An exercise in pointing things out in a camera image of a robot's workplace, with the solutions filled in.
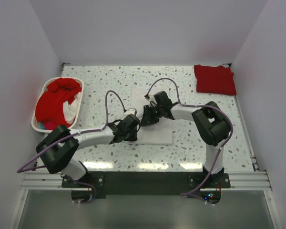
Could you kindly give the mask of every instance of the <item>white wall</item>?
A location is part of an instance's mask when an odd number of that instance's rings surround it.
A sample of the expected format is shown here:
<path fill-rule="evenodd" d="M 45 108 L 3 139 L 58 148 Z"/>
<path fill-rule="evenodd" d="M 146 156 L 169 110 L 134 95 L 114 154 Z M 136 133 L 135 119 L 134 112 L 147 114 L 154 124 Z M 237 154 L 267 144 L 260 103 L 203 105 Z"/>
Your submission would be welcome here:
<path fill-rule="evenodd" d="M 30 118 L 43 83 L 60 62 L 28 0 L 0 0 L 0 229 L 14 211 L 22 175 L 40 135 Z"/>
<path fill-rule="evenodd" d="M 269 0 L 233 65 L 237 92 L 286 229 L 286 0 Z"/>
<path fill-rule="evenodd" d="M 266 0 L 30 0 L 73 64 L 232 62 Z"/>

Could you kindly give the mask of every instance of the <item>terrazzo table surface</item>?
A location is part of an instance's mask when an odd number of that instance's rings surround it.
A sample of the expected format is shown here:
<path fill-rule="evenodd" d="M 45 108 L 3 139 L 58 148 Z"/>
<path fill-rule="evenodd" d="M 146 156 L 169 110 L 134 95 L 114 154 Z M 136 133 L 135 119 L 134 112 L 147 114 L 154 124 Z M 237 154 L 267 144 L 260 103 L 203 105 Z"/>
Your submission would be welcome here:
<path fill-rule="evenodd" d="M 102 126 L 105 122 L 104 99 L 108 90 L 116 91 L 130 108 L 131 89 L 149 86 L 157 79 L 168 77 L 179 86 L 180 99 L 187 104 L 215 101 L 230 117 L 234 134 L 225 146 L 225 172 L 253 171 L 250 150 L 246 143 L 235 98 L 228 95 L 196 92 L 196 78 L 191 66 L 65 66 L 62 77 L 84 81 L 83 99 L 75 129 Z M 172 102 L 175 88 L 170 81 L 160 81 L 158 87 L 169 87 Z M 123 113 L 114 95 L 108 97 L 109 121 Z M 89 170 L 98 171 L 201 171 L 205 161 L 205 143 L 194 122 L 173 121 L 173 145 L 135 145 L 122 142 L 91 146 L 76 151 L 74 159 L 82 161 Z"/>

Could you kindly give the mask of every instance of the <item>red cloth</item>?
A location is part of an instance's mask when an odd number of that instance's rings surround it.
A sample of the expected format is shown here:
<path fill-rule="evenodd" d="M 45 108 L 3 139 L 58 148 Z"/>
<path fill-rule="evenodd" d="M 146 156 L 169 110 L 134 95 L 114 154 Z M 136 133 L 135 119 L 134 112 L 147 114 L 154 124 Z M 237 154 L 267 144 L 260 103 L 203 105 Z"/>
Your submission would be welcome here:
<path fill-rule="evenodd" d="M 46 130 L 54 130 L 57 127 L 52 121 L 42 121 L 42 124 Z"/>
<path fill-rule="evenodd" d="M 62 104 L 68 101 L 71 104 L 74 96 L 82 91 L 80 84 L 74 79 L 59 78 L 47 86 L 47 91 L 42 94 L 36 105 L 36 120 L 47 123 L 51 121 L 55 127 L 58 125 L 70 126 L 65 121 Z"/>
<path fill-rule="evenodd" d="M 194 66 L 197 78 L 197 92 L 236 95 L 234 73 L 223 66 Z"/>

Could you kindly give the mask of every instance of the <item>laundry basket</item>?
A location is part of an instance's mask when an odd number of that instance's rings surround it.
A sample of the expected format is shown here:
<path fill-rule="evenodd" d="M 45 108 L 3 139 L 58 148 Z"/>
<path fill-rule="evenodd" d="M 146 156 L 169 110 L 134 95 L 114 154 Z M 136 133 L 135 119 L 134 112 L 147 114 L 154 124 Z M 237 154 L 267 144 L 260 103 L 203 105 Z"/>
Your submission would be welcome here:
<path fill-rule="evenodd" d="M 47 89 L 47 86 L 52 83 L 53 81 L 57 80 L 58 78 L 60 77 L 55 77 L 55 78 L 52 78 L 52 79 L 49 79 L 45 84 L 44 86 L 42 87 L 42 90 L 41 90 L 41 93 L 39 95 L 39 98 L 42 96 L 42 94 L 44 92 L 46 92 L 48 89 Z M 78 79 L 78 78 L 72 78 L 74 79 L 76 82 L 78 82 L 80 85 L 81 85 L 81 88 L 82 88 L 82 93 L 81 93 L 81 97 L 80 97 L 80 101 L 79 101 L 79 105 L 78 105 L 78 108 L 77 108 L 77 113 L 76 113 L 76 116 L 75 116 L 75 119 L 74 119 L 74 122 L 72 123 L 72 125 L 69 127 L 69 128 L 72 128 L 76 121 L 77 121 L 77 118 L 78 118 L 78 114 L 80 112 L 80 107 L 81 107 L 81 104 L 82 104 L 82 95 L 83 95 L 83 91 L 84 91 L 84 83 L 82 80 Z M 40 122 L 37 122 L 36 120 L 36 117 L 35 117 L 35 112 L 36 112 L 36 109 L 34 109 L 34 113 L 33 113 L 33 117 L 32 117 L 32 121 L 31 121 L 31 124 L 32 124 L 32 127 L 34 130 L 38 131 L 38 132 L 43 132 L 43 133 L 50 133 L 52 130 L 44 130 L 41 128 L 41 123 Z"/>

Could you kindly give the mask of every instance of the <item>white cloth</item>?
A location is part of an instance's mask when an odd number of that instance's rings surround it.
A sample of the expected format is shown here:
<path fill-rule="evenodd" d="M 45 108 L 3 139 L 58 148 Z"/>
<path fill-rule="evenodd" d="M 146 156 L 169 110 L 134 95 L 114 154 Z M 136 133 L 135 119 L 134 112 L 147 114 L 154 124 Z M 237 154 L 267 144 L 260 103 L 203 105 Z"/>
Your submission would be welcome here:
<path fill-rule="evenodd" d="M 169 95 L 168 88 L 153 87 L 150 94 L 155 94 L 160 91 L 166 91 Z M 148 101 L 144 95 L 148 92 L 144 88 L 132 88 L 131 108 L 137 109 L 138 118 L 142 119 L 143 107 L 148 105 Z M 173 122 L 170 119 L 161 118 L 154 125 L 140 128 L 137 134 L 138 140 L 136 144 L 144 145 L 172 145 L 173 144 Z"/>
<path fill-rule="evenodd" d="M 65 101 L 62 104 L 63 116 L 65 118 L 65 121 L 69 124 L 72 124 L 74 122 L 74 119 L 77 114 L 77 108 L 79 106 L 81 94 L 82 94 L 81 92 L 78 92 L 74 96 L 75 100 L 71 104 L 69 104 L 68 101 Z"/>

